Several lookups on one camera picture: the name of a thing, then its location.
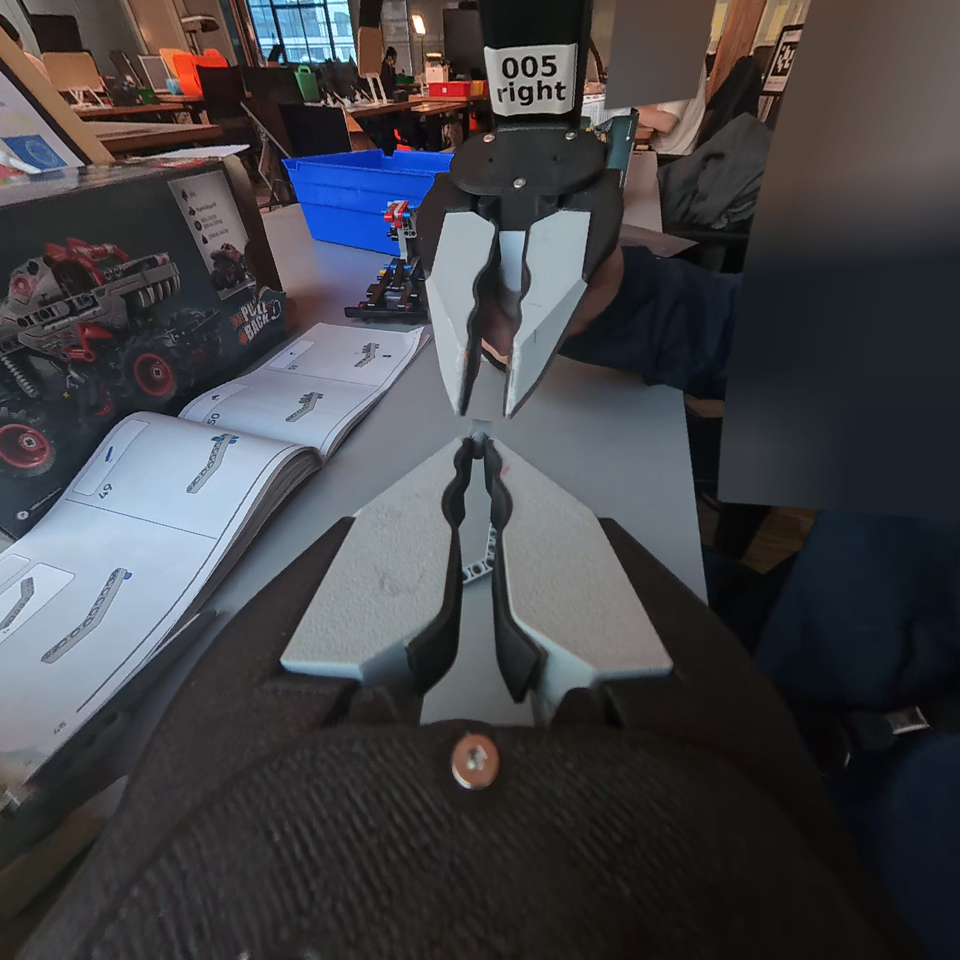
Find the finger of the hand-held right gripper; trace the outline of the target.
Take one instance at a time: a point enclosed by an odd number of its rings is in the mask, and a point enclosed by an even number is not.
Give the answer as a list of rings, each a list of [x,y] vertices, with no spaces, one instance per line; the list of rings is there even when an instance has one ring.
[[[555,212],[498,233],[498,305],[513,323],[503,414],[517,414],[541,381],[587,289],[591,214]]]
[[[474,211],[446,213],[426,293],[440,375],[459,417],[469,411],[482,355],[477,319],[498,266],[498,228]]]

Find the light grey lego beam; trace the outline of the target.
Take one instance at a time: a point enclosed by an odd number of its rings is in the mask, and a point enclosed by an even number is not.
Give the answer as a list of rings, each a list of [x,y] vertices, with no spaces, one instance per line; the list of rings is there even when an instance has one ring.
[[[495,566],[498,546],[498,531],[490,523],[487,528],[486,548],[479,559],[462,565],[462,585],[467,587],[492,574]]]

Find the person's right forearm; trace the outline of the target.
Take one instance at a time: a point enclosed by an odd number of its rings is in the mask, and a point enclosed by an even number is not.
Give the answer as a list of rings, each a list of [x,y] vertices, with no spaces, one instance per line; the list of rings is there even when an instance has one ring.
[[[618,247],[587,290],[559,354],[642,376],[699,400],[725,399],[741,273],[714,272],[643,246]]]

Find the white lego instruction booklet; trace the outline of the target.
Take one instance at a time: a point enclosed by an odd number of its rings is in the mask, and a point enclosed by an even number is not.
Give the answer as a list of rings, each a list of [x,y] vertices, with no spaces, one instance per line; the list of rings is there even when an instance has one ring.
[[[2,784],[25,783],[204,606],[429,342],[319,323],[179,416],[114,427],[2,553]]]

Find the black monster truck lego box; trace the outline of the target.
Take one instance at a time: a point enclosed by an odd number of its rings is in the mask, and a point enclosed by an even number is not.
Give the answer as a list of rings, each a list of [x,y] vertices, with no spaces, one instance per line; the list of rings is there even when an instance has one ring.
[[[26,534],[114,425],[177,414],[287,335],[245,164],[23,175],[1,196],[1,530]]]

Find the person's right hand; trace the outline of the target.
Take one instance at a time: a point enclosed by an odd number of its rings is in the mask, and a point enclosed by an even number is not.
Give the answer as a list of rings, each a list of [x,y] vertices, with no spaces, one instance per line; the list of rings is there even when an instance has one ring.
[[[571,338],[586,331],[616,298],[624,275],[623,249],[617,246],[595,271],[566,330]],[[483,350],[499,363],[509,360],[518,324],[501,308],[497,294],[486,294],[477,320]]]

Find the dark teal box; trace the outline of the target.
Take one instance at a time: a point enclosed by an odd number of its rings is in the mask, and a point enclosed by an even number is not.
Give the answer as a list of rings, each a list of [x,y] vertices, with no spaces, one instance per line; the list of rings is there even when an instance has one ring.
[[[606,148],[606,169],[615,173],[618,188],[623,191],[626,185],[627,171],[634,150],[636,130],[639,125],[639,112],[636,108],[619,109],[608,119],[595,127],[598,138]]]

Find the black monitor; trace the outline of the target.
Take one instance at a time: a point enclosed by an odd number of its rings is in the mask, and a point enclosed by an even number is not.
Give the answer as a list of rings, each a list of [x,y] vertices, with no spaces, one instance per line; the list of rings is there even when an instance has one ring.
[[[466,2],[442,11],[443,54],[450,74],[462,80],[485,80],[484,40],[478,4]]]

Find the dark jacket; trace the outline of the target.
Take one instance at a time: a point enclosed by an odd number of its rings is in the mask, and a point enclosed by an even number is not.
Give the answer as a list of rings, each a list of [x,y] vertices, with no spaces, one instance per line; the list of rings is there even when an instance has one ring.
[[[664,226],[727,231],[755,213],[773,132],[742,113],[657,171]]]

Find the large window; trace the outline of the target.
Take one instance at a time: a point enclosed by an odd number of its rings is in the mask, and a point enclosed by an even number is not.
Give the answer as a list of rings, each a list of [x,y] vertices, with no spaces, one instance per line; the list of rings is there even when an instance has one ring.
[[[246,7],[265,60],[279,48],[279,61],[293,66],[356,62],[348,1],[246,1]]]

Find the black marker board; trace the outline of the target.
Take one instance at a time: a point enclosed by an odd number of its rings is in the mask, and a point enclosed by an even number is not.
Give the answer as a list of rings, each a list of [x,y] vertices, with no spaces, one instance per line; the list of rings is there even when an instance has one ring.
[[[785,92],[803,29],[803,24],[781,28],[764,78],[762,95],[775,96]]]

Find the black badge reel clip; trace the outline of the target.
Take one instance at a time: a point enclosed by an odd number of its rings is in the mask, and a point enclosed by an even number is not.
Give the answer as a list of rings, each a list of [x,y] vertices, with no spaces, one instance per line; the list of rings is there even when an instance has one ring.
[[[918,706],[889,711],[851,710],[841,715],[841,724],[853,747],[871,754],[889,751],[906,738],[931,730]]]

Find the orange crate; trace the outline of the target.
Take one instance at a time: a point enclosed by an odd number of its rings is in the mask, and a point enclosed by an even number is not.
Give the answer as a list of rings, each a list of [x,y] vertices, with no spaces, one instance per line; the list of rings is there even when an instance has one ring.
[[[160,48],[159,55],[177,78],[182,95],[187,97],[203,96],[198,74],[200,67],[227,68],[230,66],[228,60],[215,49],[206,49],[201,54],[193,54],[181,49]]]

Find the wooden table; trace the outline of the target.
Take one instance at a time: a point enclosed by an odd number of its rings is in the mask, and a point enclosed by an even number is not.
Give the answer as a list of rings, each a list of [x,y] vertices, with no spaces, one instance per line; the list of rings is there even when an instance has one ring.
[[[219,143],[225,131],[210,123],[180,123],[173,106],[113,108],[89,107],[73,113],[115,158],[171,152]]]

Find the framed sign board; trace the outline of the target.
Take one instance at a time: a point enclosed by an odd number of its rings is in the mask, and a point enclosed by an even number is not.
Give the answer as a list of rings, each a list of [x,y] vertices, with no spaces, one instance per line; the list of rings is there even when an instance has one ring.
[[[108,149],[9,34],[8,26],[2,19],[2,182],[114,164]]]

